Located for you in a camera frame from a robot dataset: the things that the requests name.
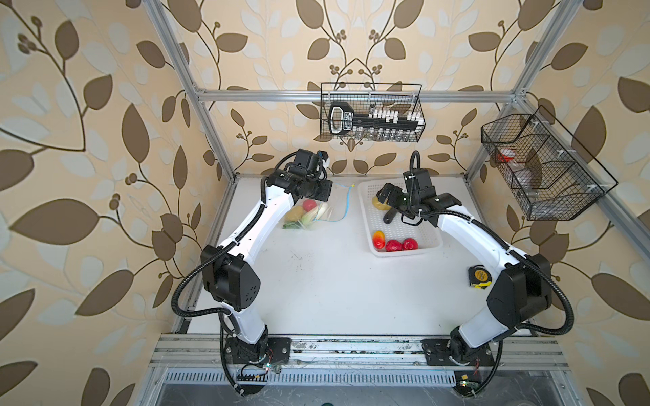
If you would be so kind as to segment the small red apple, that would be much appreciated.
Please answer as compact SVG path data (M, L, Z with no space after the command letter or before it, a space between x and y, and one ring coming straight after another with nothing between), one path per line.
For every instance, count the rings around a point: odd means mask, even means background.
M304 209L305 212L310 212L316 208L318 208L318 203L312 199L305 199L302 203L302 208Z

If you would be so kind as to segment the clear zip top bag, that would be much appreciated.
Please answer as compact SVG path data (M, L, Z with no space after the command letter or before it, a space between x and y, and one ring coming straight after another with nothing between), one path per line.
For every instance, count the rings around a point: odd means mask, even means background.
M351 193L355 185L334 184L334 199L332 202L301 199L290 209L282 221L282 229L309 230L320 223L339 223L350 213Z

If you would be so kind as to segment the white green cucumber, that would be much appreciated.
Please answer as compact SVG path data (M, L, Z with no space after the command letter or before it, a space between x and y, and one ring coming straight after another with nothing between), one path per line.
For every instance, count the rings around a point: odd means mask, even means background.
M327 218L330 215L331 208L327 203L323 203L318 208L306 212L301 219L301 223L304 226L311 226L314 222L319 221L323 218Z

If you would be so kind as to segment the green leafy vegetable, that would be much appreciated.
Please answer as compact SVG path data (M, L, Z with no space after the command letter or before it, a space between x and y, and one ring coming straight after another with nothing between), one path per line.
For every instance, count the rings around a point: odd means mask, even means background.
M287 222L283 224L283 229L301 229L302 224L300 222Z

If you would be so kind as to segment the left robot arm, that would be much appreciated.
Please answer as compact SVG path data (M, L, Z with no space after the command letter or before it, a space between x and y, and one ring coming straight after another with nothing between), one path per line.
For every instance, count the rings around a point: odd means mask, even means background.
M227 316L235 338L253 346L262 342L267 336L267 326L253 306L261 279L252 265L275 226L299 200L328 200L333 186L328 179L328 164L325 151L299 149L282 158L271 174L261 180L260 200L243 223L221 245L203 249L201 263L172 295L173 313L186 319L212 314ZM218 302L217 307L194 311L181 307L181 294L198 276L204 289Z

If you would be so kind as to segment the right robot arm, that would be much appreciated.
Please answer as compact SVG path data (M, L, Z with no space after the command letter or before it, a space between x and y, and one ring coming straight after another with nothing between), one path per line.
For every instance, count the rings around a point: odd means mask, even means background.
M428 170L421 165L419 152L413 152L404 172L404 189L387 183L377 193L378 200L394 209L412 225L429 223L461 243L494 281L486 304L470 321L450 333L450 357L462 364L467 357L488 343L498 343L521 329L549 336L569 333L575 312L568 296L551 276L551 263L541 254L528 255L486 224L474 218L460 200L440 194ZM531 322L550 308L558 298L565 311L559 328L546 328Z

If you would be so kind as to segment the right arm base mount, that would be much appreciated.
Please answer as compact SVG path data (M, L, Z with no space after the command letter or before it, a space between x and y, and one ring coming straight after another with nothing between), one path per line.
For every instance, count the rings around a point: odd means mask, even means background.
M421 349L428 366L488 367L494 366L493 352L488 344L467 347L461 339L426 338Z

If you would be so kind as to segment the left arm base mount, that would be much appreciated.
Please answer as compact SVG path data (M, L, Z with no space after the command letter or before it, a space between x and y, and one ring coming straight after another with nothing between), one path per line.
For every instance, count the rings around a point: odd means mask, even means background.
M262 337L256 344L238 338L227 338L225 353L235 365L286 364L289 361L292 340L286 337Z

